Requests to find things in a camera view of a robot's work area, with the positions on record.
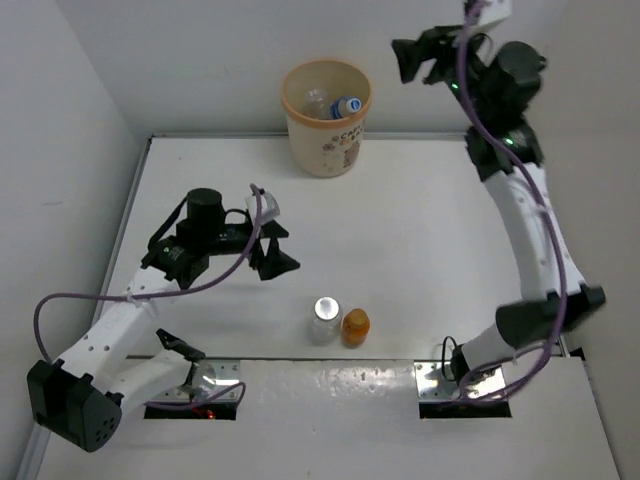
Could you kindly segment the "blue label bottle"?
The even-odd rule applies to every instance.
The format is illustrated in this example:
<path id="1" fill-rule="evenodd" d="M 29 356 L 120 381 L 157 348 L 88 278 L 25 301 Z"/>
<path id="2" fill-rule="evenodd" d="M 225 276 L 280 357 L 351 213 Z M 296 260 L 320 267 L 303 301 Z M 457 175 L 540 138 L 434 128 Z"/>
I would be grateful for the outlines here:
<path id="1" fill-rule="evenodd" d="M 330 100 L 328 92 L 322 88 L 314 88 L 305 94 L 303 114 L 316 120 L 330 120 Z"/>
<path id="2" fill-rule="evenodd" d="M 332 120 L 349 118 L 362 109 L 362 102 L 354 96 L 342 96 L 336 99 L 330 106 L 329 113 Z"/>

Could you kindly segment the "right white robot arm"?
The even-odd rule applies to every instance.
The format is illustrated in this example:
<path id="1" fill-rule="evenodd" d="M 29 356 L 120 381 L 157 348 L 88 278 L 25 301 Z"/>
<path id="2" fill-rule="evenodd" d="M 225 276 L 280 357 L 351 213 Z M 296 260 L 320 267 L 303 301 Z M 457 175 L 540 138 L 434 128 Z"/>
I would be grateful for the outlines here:
<path id="1" fill-rule="evenodd" d="M 468 114 L 468 156 L 493 199 L 518 268 L 521 298 L 497 308 L 493 324 L 455 346 L 449 363 L 460 387 L 536 348 L 545 364 L 558 337 L 574 330 L 606 302 L 569 254 L 547 192 L 544 156 L 525 111 L 542 87 L 547 60 L 532 46 L 511 41 L 490 63 L 478 50 L 486 38 L 470 36 L 459 55 L 459 25 L 438 26 L 416 39 L 394 39 L 402 83 L 432 67 L 426 85 L 445 84 Z"/>

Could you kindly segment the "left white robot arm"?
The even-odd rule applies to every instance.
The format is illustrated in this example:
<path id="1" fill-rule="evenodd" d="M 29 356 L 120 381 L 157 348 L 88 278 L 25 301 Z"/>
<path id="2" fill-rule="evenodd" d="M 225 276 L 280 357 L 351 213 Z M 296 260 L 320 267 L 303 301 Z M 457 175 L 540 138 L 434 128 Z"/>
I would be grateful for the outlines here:
<path id="1" fill-rule="evenodd" d="M 240 223 L 227 220 L 222 195 L 190 190 L 151 236 L 125 291 L 105 295 L 109 308 L 57 358 L 44 354 L 27 374 L 35 422 L 86 452 L 101 449 L 122 418 L 146 405 L 164 411 L 202 410 L 233 390 L 237 381 L 204 388 L 203 351 L 163 328 L 160 314 L 183 296 L 210 289 L 242 263 L 261 280 L 299 269 L 281 251 L 288 231 L 276 220 L 280 208 L 268 191 L 252 185 Z M 162 350 L 128 370 L 121 366 L 138 340 L 155 328 Z"/>

